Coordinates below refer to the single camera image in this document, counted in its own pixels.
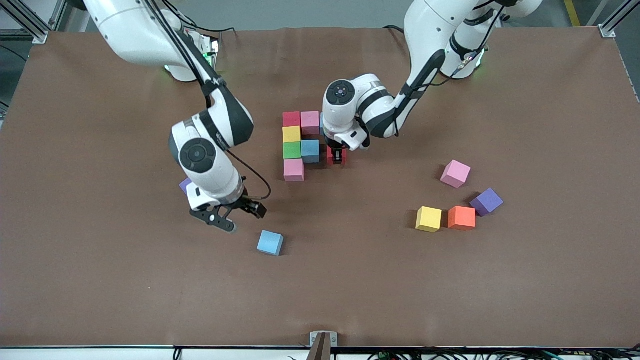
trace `brown table surface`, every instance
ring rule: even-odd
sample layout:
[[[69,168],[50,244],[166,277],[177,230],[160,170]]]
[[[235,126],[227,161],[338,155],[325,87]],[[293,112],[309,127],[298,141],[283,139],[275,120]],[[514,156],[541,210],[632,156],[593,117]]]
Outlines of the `brown table surface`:
[[[627,347],[640,336],[640,106],[595,28],[500,29],[471,79],[431,89],[400,138],[345,168],[282,178],[281,114],[334,79],[404,83],[375,29],[225,34],[218,69],[255,119],[236,153],[273,186],[235,235],[192,218],[167,148],[195,84],[116,57],[98,34],[35,46],[0,133],[0,344]],[[438,180],[472,167],[456,190]],[[249,190],[264,186],[249,171]],[[477,229],[417,231],[494,188]],[[280,257],[256,251],[282,233]]]

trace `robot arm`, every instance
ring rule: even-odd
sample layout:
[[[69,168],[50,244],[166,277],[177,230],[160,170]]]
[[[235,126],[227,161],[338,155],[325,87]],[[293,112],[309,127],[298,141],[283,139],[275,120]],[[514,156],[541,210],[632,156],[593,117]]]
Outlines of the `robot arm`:
[[[192,183],[187,186],[191,214],[209,225],[232,232],[227,216],[241,209],[262,218],[266,209],[249,198],[242,178],[225,151],[247,142],[253,119],[185,34],[178,17],[160,11],[153,0],[85,0],[102,36],[125,61],[168,65],[181,80],[198,79],[214,104],[172,127],[169,148]],[[227,212],[219,214],[221,208]]]
[[[454,79],[469,77],[480,66],[486,41],[493,32],[493,23],[498,20],[498,17],[501,14],[527,17],[536,11],[541,3],[542,0],[521,0],[510,3],[501,1],[486,4],[470,12],[449,39],[442,73]],[[460,63],[465,59],[470,59],[468,66],[458,70]]]
[[[368,148],[370,136],[389,138],[398,135],[438,71],[449,58],[453,58],[447,55],[447,44],[454,32],[463,24],[465,17],[474,11],[474,7],[484,2],[414,0],[404,17],[404,35],[411,54],[411,73],[395,98],[374,74],[341,79],[329,85],[323,99],[324,133],[334,159],[340,159],[341,149],[355,151]],[[513,6],[518,0],[495,2],[502,6]],[[453,58],[451,63],[455,66],[450,77],[465,69],[474,58]]]

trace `cable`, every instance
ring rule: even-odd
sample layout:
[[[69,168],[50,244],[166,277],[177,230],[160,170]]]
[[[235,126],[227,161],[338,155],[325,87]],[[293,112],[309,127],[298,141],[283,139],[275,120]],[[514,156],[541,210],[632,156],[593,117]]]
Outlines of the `cable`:
[[[478,51],[480,51],[480,49],[484,48],[484,46],[486,45],[486,40],[489,38],[489,35],[491,35],[491,30],[493,29],[493,26],[495,25],[495,22],[498,20],[498,18],[500,17],[500,14],[502,14],[502,11],[504,10],[504,6],[502,8],[500,8],[500,11],[498,12],[498,15],[496,15],[493,18],[493,21],[491,21],[491,25],[489,25],[489,30],[487,30],[484,39],[482,40],[482,42],[480,43],[480,46],[478,46],[478,48],[476,49],[476,53]]]
[[[173,360],[180,360],[181,357],[182,357],[182,348],[175,347],[175,349],[173,350]]]
[[[383,29],[394,29],[394,30],[398,30],[398,31],[400,31],[401,33],[404,34],[404,29],[400,28],[398,26],[395,26],[395,25],[387,25]]]
[[[495,0],[489,0],[489,1],[487,1],[486,3],[484,3],[484,4],[480,4],[480,5],[476,6],[476,7],[474,8],[474,10],[478,10],[478,9],[480,9],[480,8],[484,8],[485,6],[487,6],[487,5],[491,4],[491,3],[492,3],[492,2],[494,2],[494,1],[495,1]]]
[[[0,47],[2,47],[3,49],[6,49],[6,50],[11,51],[13,54],[15,54],[16,56],[18,56],[20,59],[23,59],[23,60],[24,60],[24,62],[27,62],[27,59],[25,59],[25,58],[24,58],[24,56],[22,56],[22,55],[20,55],[20,54],[16,53],[15,51],[13,51],[13,50],[9,49],[8,47],[6,47],[6,46],[4,46],[4,45],[0,45]]]
[[[489,30],[487,30],[486,34],[484,35],[484,39],[483,39],[483,40],[482,40],[482,42],[480,43],[480,46],[479,46],[476,50],[474,50],[474,52],[475,52],[476,54],[480,51],[480,49],[484,48],[484,46],[486,45],[486,41],[487,41],[487,39],[489,38],[489,35],[491,35],[491,30],[493,29],[493,26],[495,25],[495,22],[498,20],[498,18],[500,17],[500,14],[502,13],[502,11],[503,11],[503,10],[504,10],[504,6],[503,6],[502,8],[500,8],[500,11],[498,11],[498,15],[496,15],[496,16],[493,18],[493,21],[491,21],[491,25],[489,25]],[[451,80],[451,79],[453,79],[453,75],[452,75],[451,77],[447,76],[447,79],[446,79],[445,81],[443,81],[443,82],[439,83],[439,84],[431,83],[431,84],[429,84],[429,86],[442,86],[442,85],[444,85],[444,84],[448,83],[448,82],[449,82],[449,80]],[[425,86],[425,85],[418,86],[418,87],[414,88],[413,90],[418,90],[419,88],[423,88],[424,86]]]
[[[247,169],[251,170],[251,172],[253,172],[257,177],[260,178],[260,180],[262,180],[262,182],[267,186],[267,195],[263,196],[263,197],[252,197],[253,200],[266,200],[269,198],[269,196],[271,196],[271,185],[269,184],[269,181],[267,181],[262,175],[260,175],[257,171],[255,171],[251,166],[249,166],[249,164],[245,163],[241,158],[238,158],[233,152],[231,152],[230,150],[227,150],[227,154],[231,155],[234,157],[234,159],[236,159],[238,162],[240,162],[240,164],[244,165],[244,167],[246,167]]]
[[[558,355],[552,354],[546,350],[542,350],[542,352],[544,352],[546,355],[548,355],[549,357],[552,357],[556,360],[564,360],[562,357],[559,357]]]
[[[213,30],[213,29],[207,29],[207,28],[203,28],[198,26],[198,24],[196,24],[195,21],[193,21],[192,18],[188,17],[187,15],[184,15],[180,10],[178,10],[178,8],[175,7],[175,5],[171,4],[171,2],[169,0],[162,0],[162,2],[166,5],[166,7],[175,15],[177,16],[182,22],[186,23],[189,26],[192,26],[196,29],[200,29],[200,30],[204,30],[204,31],[209,31],[211,33],[223,33],[225,31],[236,31],[236,28],[227,28],[227,29],[222,29],[222,30]]]
[[[147,6],[149,7],[149,10],[151,10],[152,14],[158,20],[158,22],[160,22],[160,25],[166,32],[167,36],[173,42],[176,49],[178,49],[178,52],[180,52],[180,55],[182,55],[182,57],[184,58],[184,61],[187,63],[187,66],[189,67],[189,69],[191,69],[191,71],[195,75],[196,80],[198,80],[198,84],[200,84],[200,87],[201,88],[204,87],[205,83],[204,83],[204,80],[202,79],[202,75],[196,68],[196,65],[193,63],[193,59],[191,59],[191,57],[189,56],[189,53],[184,48],[183,44],[180,42],[180,38],[178,37],[178,34],[175,33],[171,25],[169,25],[169,22],[166,20],[166,18],[162,14],[162,11],[160,10],[160,7],[158,6],[158,4],[152,0],[145,0],[145,4],[147,4]],[[204,99],[207,105],[207,109],[210,108],[211,98],[208,95],[204,95]]]

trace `blue cube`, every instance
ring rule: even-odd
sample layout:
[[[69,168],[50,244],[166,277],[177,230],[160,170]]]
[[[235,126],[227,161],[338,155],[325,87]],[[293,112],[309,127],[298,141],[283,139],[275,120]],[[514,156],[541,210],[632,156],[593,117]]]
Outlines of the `blue cube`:
[[[302,162],[316,164],[320,162],[320,141],[302,140]]]
[[[324,113],[320,113],[320,135],[324,136]]]
[[[492,188],[487,189],[480,196],[471,200],[471,206],[476,209],[478,215],[485,217],[490,213],[493,213],[504,201],[495,193]]]
[[[258,251],[269,255],[279,256],[283,242],[284,236],[272,233],[270,231],[262,230],[262,234],[260,234],[260,240],[258,241]]]

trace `stacked cubes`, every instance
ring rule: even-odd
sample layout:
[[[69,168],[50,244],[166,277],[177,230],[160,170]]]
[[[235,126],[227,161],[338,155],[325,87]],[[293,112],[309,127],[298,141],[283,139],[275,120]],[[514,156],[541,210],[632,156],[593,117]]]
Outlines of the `stacked cubes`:
[[[320,141],[302,140],[302,135],[320,133],[318,111],[292,111],[282,114],[282,157],[287,182],[305,180],[305,164],[320,162]]]

